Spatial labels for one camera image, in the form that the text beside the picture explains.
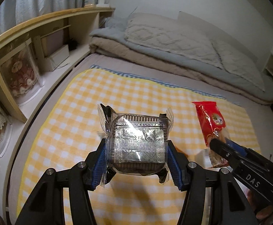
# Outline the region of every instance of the gray blanket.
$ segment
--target gray blanket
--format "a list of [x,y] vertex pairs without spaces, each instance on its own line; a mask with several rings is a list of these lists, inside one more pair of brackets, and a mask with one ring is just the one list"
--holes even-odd
[[97,29],[91,32],[91,36],[103,37],[111,40],[115,40],[128,48],[140,52],[145,55],[149,55],[154,58],[161,59],[163,61],[171,62],[173,64],[186,67],[200,73],[203,73],[212,78],[218,79],[222,82],[233,85],[239,89],[242,89],[253,96],[272,102],[273,101],[273,80],[262,73],[262,80],[264,82],[265,90],[259,89],[253,83],[245,80],[244,78],[231,74],[226,70],[220,69],[205,62],[189,58],[187,56],[166,52],[151,47],[141,46],[125,40],[125,29],[127,27],[127,19],[110,19],[107,23],[107,28]]

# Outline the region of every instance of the beige blanket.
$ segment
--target beige blanket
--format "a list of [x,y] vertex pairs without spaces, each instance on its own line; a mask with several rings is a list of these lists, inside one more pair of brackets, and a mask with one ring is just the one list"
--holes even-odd
[[194,71],[185,67],[180,67],[178,65],[168,63],[160,59],[153,58],[153,57],[144,55],[142,53],[136,52],[114,40],[110,40],[110,39],[106,39],[102,37],[92,37],[92,40],[90,42],[90,48],[92,53],[94,53],[99,48],[106,52],[111,53],[110,55],[114,55],[114,56],[126,59],[128,61],[143,65],[145,67],[154,68],[160,71],[169,72],[176,75],[185,76],[191,79],[203,81],[208,83],[209,85],[216,86],[220,89],[243,95],[247,97],[248,99],[259,104],[263,104],[263,105],[271,104],[271,102],[267,102],[259,98],[256,98],[250,95],[249,93],[247,93],[246,91],[238,89],[232,85],[229,85],[217,79],[211,78],[197,71]]

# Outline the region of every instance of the white box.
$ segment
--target white box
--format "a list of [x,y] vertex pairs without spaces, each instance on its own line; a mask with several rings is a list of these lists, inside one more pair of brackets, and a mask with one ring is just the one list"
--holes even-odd
[[69,47],[68,45],[64,45],[50,56],[44,58],[45,65],[42,68],[47,72],[52,72],[69,56]]
[[110,4],[96,4],[96,7],[110,7]]

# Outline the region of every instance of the aluminum foil cup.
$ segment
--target aluminum foil cup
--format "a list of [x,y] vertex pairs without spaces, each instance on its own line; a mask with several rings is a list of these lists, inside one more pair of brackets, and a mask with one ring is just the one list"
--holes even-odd
[[167,160],[166,117],[125,114],[111,126],[109,162],[121,173],[149,175]]

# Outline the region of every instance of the hand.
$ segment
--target hand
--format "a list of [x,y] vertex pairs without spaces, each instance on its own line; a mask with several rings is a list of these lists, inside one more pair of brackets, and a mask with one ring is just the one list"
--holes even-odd
[[[252,209],[255,211],[257,206],[254,202],[254,199],[253,199],[253,192],[251,190],[248,191],[247,193],[247,200],[250,204],[250,206],[252,207]],[[256,218],[258,220],[263,220],[267,217],[269,217],[271,214],[273,213],[273,206],[270,205],[270,206],[267,206],[266,208],[264,209],[261,209],[257,214],[256,214]]]

